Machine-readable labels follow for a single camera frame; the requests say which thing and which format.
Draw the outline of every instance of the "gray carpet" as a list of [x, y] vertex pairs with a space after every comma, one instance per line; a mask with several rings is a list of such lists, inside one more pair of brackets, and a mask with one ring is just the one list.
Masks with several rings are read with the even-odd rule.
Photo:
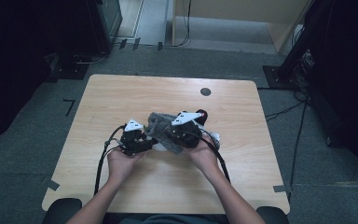
[[[0, 135], [0, 223], [41, 223], [47, 186], [66, 135], [92, 74], [247, 79], [267, 87], [262, 65], [280, 65], [284, 56], [201, 49], [115, 47], [92, 64], [84, 80], [44, 83], [11, 127]], [[259, 91], [265, 114], [297, 104], [292, 91]], [[74, 108], [65, 116], [71, 103]], [[283, 182], [289, 184], [303, 106], [268, 122]], [[291, 223], [358, 223], [358, 159], [345, 148], [325, 144], [324, 130], [307, 105], [296, 153]]]

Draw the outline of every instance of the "gray cloth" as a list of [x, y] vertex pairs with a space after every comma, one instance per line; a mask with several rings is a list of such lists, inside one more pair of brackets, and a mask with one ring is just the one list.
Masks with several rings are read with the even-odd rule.
[[131, 215], [122, 219], [119, 224], [218, 224], [228, 223], [225, 215], [177, 215], [158, 214], [144, 218]]
[[146, 136], [156, 138], [169, 151], [176, 154], [182, 152], [182, 148], [176, 145], [171, 139], [167, 137], [166, 132], [170, 132], [172, 129], [171, 122], [176, 119], [177, 116], [170, 114], [160, 114], [153, 112], [147, 119], [148, 125], [145, 128]]

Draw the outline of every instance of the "stand base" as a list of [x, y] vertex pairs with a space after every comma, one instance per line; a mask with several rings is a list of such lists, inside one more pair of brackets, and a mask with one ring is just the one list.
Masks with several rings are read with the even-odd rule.
[[63, 63], [58, 61], [47, 82], [56, 83], [58, 79], [83, 80], [89, 65], [87, 63]]
[[264, 75], [266, 76], [268, 85], [271, 89], [277, 90], [295, 90], [298, 86], [293, 84], [290, 80], [280, 80], [277, 72], [280, 69], [279, 66], [267, 66], [263, 65]]

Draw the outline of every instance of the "forearm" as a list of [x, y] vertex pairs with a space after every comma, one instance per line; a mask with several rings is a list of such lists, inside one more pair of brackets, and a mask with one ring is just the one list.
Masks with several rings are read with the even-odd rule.
[[120, 181], [108, 181], [98, 191], [98, 193], [84, 205], [67, 223], [96, 223], [100, 224], [109, 208], [110, 203], [115, 198], [118, 189], [121, 186]]
[[260, 215], [258, 215], [254, 208], [231, 186], [218, 168], [205, 172], [204, 174], [216, 190], [230, 224], [264, 223]]

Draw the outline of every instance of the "person's left hand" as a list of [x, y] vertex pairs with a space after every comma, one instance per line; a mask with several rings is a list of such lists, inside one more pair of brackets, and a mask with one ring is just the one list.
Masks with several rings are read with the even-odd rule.
[[109, 181], [119, 181], [122, 183], [131, 173], [135, 163], [140, 160], [146, 152], [140, 152], [133, 156], [127, 156], [117, 147], [107, 155], [109, 164]]

